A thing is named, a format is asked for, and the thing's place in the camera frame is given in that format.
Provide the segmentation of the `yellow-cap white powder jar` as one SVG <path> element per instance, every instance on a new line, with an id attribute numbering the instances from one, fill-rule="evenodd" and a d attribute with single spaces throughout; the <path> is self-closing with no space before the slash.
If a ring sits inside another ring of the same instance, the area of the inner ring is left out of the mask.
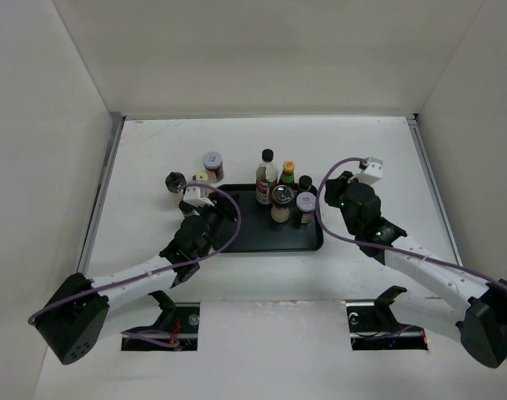
<path id="1" fill-rule="evenodd" d="M 192 184 L 196 184 L 198 188 L 212 188 L 208 174 L 206 172 L 196 172 L 192 176 Z"/>

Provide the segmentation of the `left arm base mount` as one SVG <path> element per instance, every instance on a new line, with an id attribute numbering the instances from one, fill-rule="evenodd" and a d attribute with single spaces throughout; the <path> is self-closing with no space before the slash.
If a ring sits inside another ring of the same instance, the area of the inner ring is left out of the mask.
<path id="1" fill-rule="evenodd" d="M 132 327 L 123 335 L 123 352 L 195 352 L 198 350 L 201 305 L 199 302 L 174 302 L 165 292 L 143 297 L 152 311 L 150 322 Z"/>

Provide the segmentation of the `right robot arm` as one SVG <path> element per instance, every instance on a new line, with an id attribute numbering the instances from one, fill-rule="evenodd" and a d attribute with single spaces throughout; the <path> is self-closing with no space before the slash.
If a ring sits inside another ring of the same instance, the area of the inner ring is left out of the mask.
<path id="1" fill-rule="evenodd" d="M 497 368 L 507 358 L 507 281 L 494 279 L 426 253 L 401 227 L 381 214 L 374 189 L 351 172 L 326 177 L 319 193 L 342 215 L 348 242 L 367 257 L 412 278 L 439 297 L 418 301 L 405 287 L 390 287 L 375 300 L 375 323 L 428 328 L 459 343 L 478 363 Z"/>

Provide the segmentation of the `small black-cap spice bottle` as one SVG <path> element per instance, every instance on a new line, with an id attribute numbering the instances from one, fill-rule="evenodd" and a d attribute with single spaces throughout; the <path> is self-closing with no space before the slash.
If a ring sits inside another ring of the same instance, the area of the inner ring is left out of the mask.
<path id="1" fill-rule="evenodd" d="M 298 181 L 298 191 L 300 193 L 309 192 L 313 186 L 312 178 L 309 175 L 302 175 Z"/>

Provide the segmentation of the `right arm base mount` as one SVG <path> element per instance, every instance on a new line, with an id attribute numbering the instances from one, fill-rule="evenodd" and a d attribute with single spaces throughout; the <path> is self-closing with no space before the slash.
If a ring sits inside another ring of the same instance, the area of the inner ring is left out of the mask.
<path id="1" fill-rule="evenodd" d="M 427 351 L 424 329 L 398 322 L 390 306 L 407 292 L 393 286 L 375 299 L 346 302 L 350 346 L 354 351 Z"/>

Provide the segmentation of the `red-label lid brown jar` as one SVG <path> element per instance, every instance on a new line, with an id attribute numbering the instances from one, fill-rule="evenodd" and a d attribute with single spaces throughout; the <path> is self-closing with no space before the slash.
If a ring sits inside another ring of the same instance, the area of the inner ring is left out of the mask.
<path id="1" fill-rule="evenodd" d="M 203 156 L 203 166 L 211 182 L 217 183 L 224 178 L 223 158 L 219 152 L 206 152 Z"/>

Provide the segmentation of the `silver-lid white powder jar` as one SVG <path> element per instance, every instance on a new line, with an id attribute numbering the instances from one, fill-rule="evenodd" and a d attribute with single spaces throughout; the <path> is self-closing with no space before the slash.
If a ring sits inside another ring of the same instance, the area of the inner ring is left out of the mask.
<path id="1" fill-rule="evenodd" d="M 278 185 L 273 190 L 271 218 L 277 223 L 285 223 L 290 218 L 290 208 L 294 200 L 294 190 L 286 185 Z"/>

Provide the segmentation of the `yellow-cap red sauce bottle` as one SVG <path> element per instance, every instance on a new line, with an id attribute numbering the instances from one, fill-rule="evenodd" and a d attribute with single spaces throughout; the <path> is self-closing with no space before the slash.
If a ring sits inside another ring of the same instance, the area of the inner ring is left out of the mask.
<path id="1" fill-rule="evenodd" d="M 282 172 L 279 177 L 279 185 L 285 185 L 289 188 L 295 189 L 296 182 L 294 177 L 295 163 L 287 160 L 283 163 Z"/>

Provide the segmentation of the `tall black-cap sauce bottle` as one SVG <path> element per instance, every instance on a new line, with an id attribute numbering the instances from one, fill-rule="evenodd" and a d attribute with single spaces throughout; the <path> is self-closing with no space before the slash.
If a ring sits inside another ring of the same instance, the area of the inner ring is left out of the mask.
<path id="1" fill-rule="evenodd" d="M 274 152 L 271 149 L 262 151 L 262 162 L 256 170 L 256 199 L 261 205 L 272 202 L 272 192 L 279 177 L 278 169 L 274 164 Z"/>

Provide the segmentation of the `black-cap shaker jar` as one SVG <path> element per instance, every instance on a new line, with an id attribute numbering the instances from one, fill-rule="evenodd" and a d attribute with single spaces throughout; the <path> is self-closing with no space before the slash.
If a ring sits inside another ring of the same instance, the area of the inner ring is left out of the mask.
<path id="1" fill-rule="evenodd" d="M 186 177 L 180 172 L 170 172 L 164 179 L 164 185 L 176 203 L 179 203 L 183 199 L 183 191 L 186 184 Z"/>

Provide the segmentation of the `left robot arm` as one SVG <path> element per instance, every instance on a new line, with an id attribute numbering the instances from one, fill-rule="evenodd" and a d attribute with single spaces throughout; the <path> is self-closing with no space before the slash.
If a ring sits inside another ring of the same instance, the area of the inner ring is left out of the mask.
<path id="1" fill-rule="evenodd" d="M 171 242 L 149 260 L 102 277 L 77 272 L 29 319 L 58 361 L 70 365 L 106 336 L 161 348 L 180 344 L 181 321 L 168 291 L 186 283 L 202 262 L 232 244 L 242 225 L 237 201 L 216 190 L 210 204 L 186 217 Z"/>

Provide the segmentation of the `black plastic tray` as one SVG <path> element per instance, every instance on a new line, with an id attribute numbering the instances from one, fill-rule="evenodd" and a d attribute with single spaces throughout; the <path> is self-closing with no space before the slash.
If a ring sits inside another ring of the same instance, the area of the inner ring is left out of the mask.
<path id="1" fill-rule="evenodd" d="M 316 221 L 299 222 L 299 212 L 294 203 L 286 222 L 275 222 L 272 207 L 256 200 L 253 183 L 223 184 L 219 187 L 238 204 L 242 224 L 238 236 L 225 249 L 227 253 L 281 253 L 313 252 L 324 245 L 324 234 Z"/>

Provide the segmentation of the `red-label lid spice jar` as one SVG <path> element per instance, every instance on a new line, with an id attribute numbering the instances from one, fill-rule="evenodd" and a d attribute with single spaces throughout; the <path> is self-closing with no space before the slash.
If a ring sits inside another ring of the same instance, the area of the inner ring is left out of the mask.
<path id="1" fill-rule="evenodd" d="M 299 224 L 310 223 L 315 214 L 316 196 L 311 192 L 301 192 L 296 197 L 296 221 Z"/>

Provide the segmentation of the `small dark pepper bottle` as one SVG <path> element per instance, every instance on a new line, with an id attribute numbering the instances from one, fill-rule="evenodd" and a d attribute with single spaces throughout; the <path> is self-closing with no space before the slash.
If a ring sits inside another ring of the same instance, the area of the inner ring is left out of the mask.
<path id="1" fill-rule="evenodd" d="M 184 219 L 198 216 L 196 207 L 192 204 L 189 204 L 188 202 L 180 201 L 178 204 L 178 209 L 182 213 Z"/>

